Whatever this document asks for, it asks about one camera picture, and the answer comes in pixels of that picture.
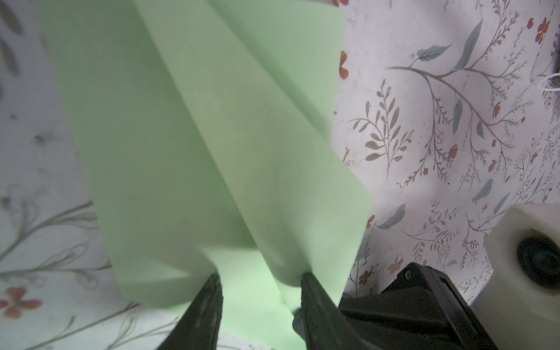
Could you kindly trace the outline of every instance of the blue leaf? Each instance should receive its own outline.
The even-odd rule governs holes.
[[[500,201],[498,202],[498,204],[496,204],[496,207],[494,208],[494,214],[496,214],[500,208],[502,207],[502,205],[504,204],[504,202],[506,201],[507,197],[509,197],[510,193],[506,194],[505,196],[503,196],[502,199],[500,199]]]
[[[490,180],[486,181],[484,186],[482,186],[480,191],[478,191],[477,195],[474,196],[473,199],[471,199],[471,201],[473,203],[477,202],[479,199],[482,199],[482,198],[486,197],[488,194],[490,194],[490,191],[492,190],[492,183],[493,182],[494,182],[494,179],[490,179]]]
[[[418,59],[421,61],[429,61],[433,60],[434,58],[438,58],[442,53],[445,52],[451,45],[448,46],[431,46],[427,49],[420,49],[416,54],[418,55]]]
[[[482,125],[482,121],[479,121],[477,124],[477,135],[484,138],[484,126]]]
[[[480,35],[480,27],[482,27],[482,20],[477,24],[477,26],[470,32],[469,37],[465,41],[465,47],[463,48],[463,54],[455,68],[454,71],[460,71],[465,68],[466,64],[469,63],[470,55],[472,55],[474,46],[477,44],[478,36]]]
[[[406,203],[404,203],[402,206],[400,206],[396,210],[396,212],[393,214],[393,216],[391,216],[389,219],[387,219],[387,221],[385,221],[384,223],[379,225],[378,228],[380,228],[382,230],[387,230],[389,227],[394,226],[397,223],[399,223],[404,217],[405,206],[406,206]]]
[[[461,120],[461,115],[463,114],[463,100],[459,99],[453,108],[453,135],[457,132],[459,128],[459,121]]]
[[[535,189],[533,190],[533,194],[535,194],[539,190],[540,182],[543,181],[543,175],[540,176],[539,181],[536,183]]]

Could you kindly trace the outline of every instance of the floral wallpaper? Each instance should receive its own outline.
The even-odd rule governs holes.
[[[538,83],[558,71],[559,10],[348,3],[332,145],[375,205],[347,296],[417,262],[472,301],[492,274],[484,237],[507,209],[558,203],[560,95]]]
[[[506,210],[558,203],[553,0],[323,0],[346,11],[332,147],[375,198],[346,296],[409,262],[468,301]],[[556,87],[557,81],[548,81]],[[32,4],[0,0],[3,348],[156,348],[177,319],[120,297]],[[219,349],[266,349],[221,333]]]

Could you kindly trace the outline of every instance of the light green paper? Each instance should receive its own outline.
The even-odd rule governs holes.
[[[330,140],[346,13],[309,1],[210,0],[309,122]]]
[[[291,16],[296,2],[281,3],[265,15]],[[370,207],[363,186],[207,1],[136,4],[291,310],[308,270],[338,301]]]
[[[217,269],[225,296],[222,330],[278,350],[303,349],[290,313],[299,304],[299,277],[311,269],[339,300],[369,197],[311,126],[319,119],[300,112],[296,106],[305,108],[293,102],[293,93],[285,93],[287,85],[277,86],[275,75],[263,69],[267,65],[231,34],[234,25],[225,25],[205,2],[153,4],[161,9],[139,6],[146,22],[152,21],[148,27],[159,53],[131,1],[36,3],[119,287],[131,299],[180,314]],[[239,6],[255,11],[250,1]],[[166,30],[189,28],[166,28],[158,19],[185,25],[181,22],[192,21],[191,16],[199,17],[192,23],[197,30],[169,33],[169,42],[160,42]],[[226,67],[220,73],[211,65],[223,62],[184,55],[188,45],[202,56],[212,52],[201,43],[216,42],[212,35],[226,37],[219,45],[232,45],[226,66],[241,63],[238,72],[220,77]],[[196,69],[184,72],[180,61]],[[200,76],[192,72],[197,69]],[[190,87],[184,80],[189,74],[195,75]],[[210,75],[208,81],[197,81],[203,74]],[[219,80],[221,88],[213,91]],[[316,96],[309,100],[334,97],[307,93],[312,84],[299,89]],[[208,99],[213,103],[205,104]],[[196,113],[195,123],[185,102]],[[260,109],[243,109],[243,104],[279,110],[259,122],[254,113]],[[251,121],[257,122],[255,128]],[[268,127],[279,132],[268,133]],[[263,157],[266,152],[274,161]]]

